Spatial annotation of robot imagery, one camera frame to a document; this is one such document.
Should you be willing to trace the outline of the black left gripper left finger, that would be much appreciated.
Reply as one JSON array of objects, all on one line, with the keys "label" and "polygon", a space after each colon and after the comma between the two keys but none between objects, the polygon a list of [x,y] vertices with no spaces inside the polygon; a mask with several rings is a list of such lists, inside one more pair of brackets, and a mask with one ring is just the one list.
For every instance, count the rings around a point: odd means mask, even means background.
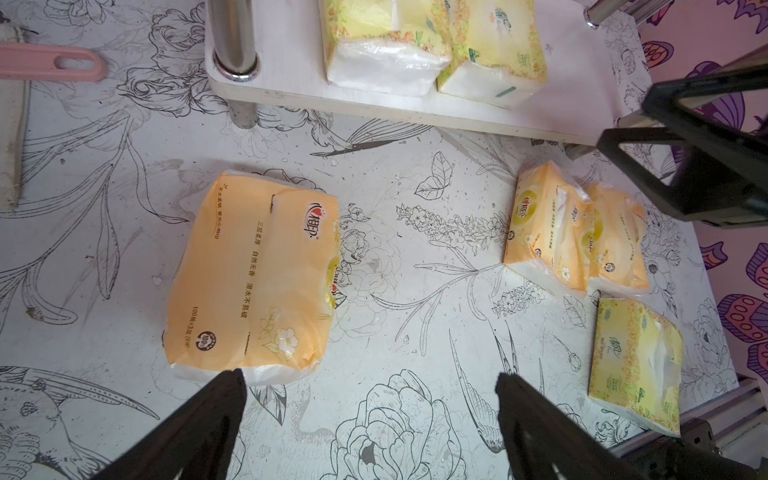
[{"label": "black left gripper left finger", "polygon": [[224,479],[247,400],[241,370],[219,373],[97,479]]}]

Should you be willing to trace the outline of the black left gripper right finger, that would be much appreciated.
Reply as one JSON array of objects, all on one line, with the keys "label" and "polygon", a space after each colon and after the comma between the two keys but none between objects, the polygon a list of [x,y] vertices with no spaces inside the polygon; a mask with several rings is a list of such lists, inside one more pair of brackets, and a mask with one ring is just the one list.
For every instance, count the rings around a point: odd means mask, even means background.
[{"label": "black left gripper right finger", "polygon": [[498,422],[513,478],[640,479],[517,374],[501,373]]}]

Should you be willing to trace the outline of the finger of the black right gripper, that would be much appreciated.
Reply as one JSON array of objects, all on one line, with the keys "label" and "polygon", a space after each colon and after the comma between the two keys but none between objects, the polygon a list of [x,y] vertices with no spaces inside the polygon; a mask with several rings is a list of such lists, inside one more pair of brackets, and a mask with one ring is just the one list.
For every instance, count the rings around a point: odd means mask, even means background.
[{"label": "finger of the black right gripper", "polygon": [[668,121],[662,113],[664,108],[672,113],[692,113],[744,133],[745,96],[766,89],[767,47],[763,45],[724,66],[699,68],[693,75],[652,85],[640,111],[656,123]]},{"label": "finger of the black right gripper", "polygon": [[[656,174],[631,146],[667,148],[671,165]],[[608,129],[597,149],[664,214],[717,228],[767,224],[767,141],[727,127]]]}]

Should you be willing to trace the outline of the yellow green tissue pack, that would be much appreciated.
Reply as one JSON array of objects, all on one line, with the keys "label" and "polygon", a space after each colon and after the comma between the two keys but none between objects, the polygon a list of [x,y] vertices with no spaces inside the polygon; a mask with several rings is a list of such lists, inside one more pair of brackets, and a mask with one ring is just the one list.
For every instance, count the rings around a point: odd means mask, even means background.
[{"label": "yellow green tissue pack", "polygon": [[451,62],[442,1],[325,0],[318,9],[331,85],[423,97]]},{"label": "yellow green tissue pack", "polygon": [[599,300],[588,396],[644,429],[680,436],[684,342],[637,299]]},{"label": "yellow green tissue pack", "polygon": [[443,94],[512,110],[540,91],[548,68],[530,0],[448,1],[452,61]]}]

